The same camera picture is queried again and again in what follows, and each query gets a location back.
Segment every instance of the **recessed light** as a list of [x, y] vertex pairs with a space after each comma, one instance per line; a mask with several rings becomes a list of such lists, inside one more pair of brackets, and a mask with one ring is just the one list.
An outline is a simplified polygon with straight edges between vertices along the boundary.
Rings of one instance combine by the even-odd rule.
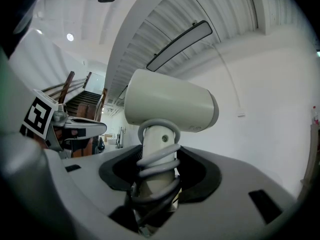
[[73, 41], [75, 38], [73, 34], [69, 33], [69, 34], [66, 34], [66, 39], [68, 39], [69, 41]]

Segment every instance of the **linear light fixture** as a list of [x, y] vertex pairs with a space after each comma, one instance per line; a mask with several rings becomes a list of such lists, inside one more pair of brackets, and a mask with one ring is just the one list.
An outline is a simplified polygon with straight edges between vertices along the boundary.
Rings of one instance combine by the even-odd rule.
[[209, 23], [201, 20], [172, 40], [146, 65], [146, 68], [153, 72], [157, 71], [163, 64], [171, 60], [178, 53], [211, 34], [212, 29]]
[[128, 88], [128, 85], [123, 89], [123, 91], [120, 93], [118, 99], [119, 100], [123, 100], [125, 97], [126, 97], [126, 93], [127, 93], [127, 88]]

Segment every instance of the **bottle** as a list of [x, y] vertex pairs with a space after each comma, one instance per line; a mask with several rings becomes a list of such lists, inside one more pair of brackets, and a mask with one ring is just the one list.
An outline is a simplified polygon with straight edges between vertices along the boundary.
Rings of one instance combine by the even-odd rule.
[[313, 110], [312, 110], [312, 119], [313, 119], [313, 123], [316, 125], [319, 125], [319, 118], [318, 118], [318, 113], [316, 110], [316, 106], [313, 106]]

